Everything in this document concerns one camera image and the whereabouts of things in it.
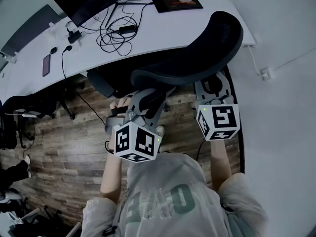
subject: person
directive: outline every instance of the person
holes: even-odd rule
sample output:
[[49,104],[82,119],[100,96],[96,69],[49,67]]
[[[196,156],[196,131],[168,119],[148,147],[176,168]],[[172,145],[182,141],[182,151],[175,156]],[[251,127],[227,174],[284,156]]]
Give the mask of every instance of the person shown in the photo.
[[[128,105],[121,99],[112,108]],[[114,148],[111,137],[109,148]],[[213,188],[200,165],[186,154],[158,154],[131,163],[121,193],[122,159],[108,153],[100,197],[83,210],[81,237],[264,236],[267,215],[251,194],[246,176],[231,173],[224,141],[210,142]]]
[[0,170],[0,196],[4,195],[4,192],[14,183],[26,178],[31,178],[30,172],[31,159],[30,156],[25,156],[16,166],[12,166],[8,169]]

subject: white t-shirt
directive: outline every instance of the white t-shirt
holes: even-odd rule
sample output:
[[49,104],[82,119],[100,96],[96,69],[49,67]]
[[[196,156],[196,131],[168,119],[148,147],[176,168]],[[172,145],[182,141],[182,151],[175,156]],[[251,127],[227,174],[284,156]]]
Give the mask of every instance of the white t-shirt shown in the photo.
[[250,194],[245,175],[209,189],[199,164],[185,154],[159,154],[131,164],[124,201],[116,206],[94,198],[83,210],[81,237],[252,237],[264,236],[267,216]]

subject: white cube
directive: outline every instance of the white cube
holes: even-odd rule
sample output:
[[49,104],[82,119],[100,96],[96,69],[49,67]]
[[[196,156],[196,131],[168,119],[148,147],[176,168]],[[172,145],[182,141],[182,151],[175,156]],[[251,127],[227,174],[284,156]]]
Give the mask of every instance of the white cube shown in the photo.
[[161,137],[129,122],[115,126],[114,155],[132,162],[144,162],[156,159]]
[[238,105],[199,105],[197,122],[206,140],[231,139],[240,129]]

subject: white power cord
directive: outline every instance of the white power cord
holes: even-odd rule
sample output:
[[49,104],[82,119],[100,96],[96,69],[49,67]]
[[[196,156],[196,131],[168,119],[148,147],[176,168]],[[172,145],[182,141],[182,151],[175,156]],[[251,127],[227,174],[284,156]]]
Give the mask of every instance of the white power cord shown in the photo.
[[252,60],[253,60],[253,65],[255,66],[255,69],[256,69],[256,71],[257,71],[257,74],[262,77],[262,74],[260,74],[260,72],[259,72],[259,70],[258,70],[258,68],[257,68],[256,61],[255,61],[255,58],[253,57],[253,53],[252,53],[252,51],[251,51],[250,46],[248,46],[248,48],[249,48],[249,51],[250,51],[250,53],[251,53]]

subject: wall socket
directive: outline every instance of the wall socket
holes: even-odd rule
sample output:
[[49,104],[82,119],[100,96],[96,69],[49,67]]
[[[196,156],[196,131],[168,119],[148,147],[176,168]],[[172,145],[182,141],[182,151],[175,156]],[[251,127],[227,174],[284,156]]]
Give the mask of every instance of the wall socket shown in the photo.
[[262,69],[260,73],[261,73],[261,78],[263,81],[269,81],[275,78],[275,73],[273,71],[273,68],[271,67]]

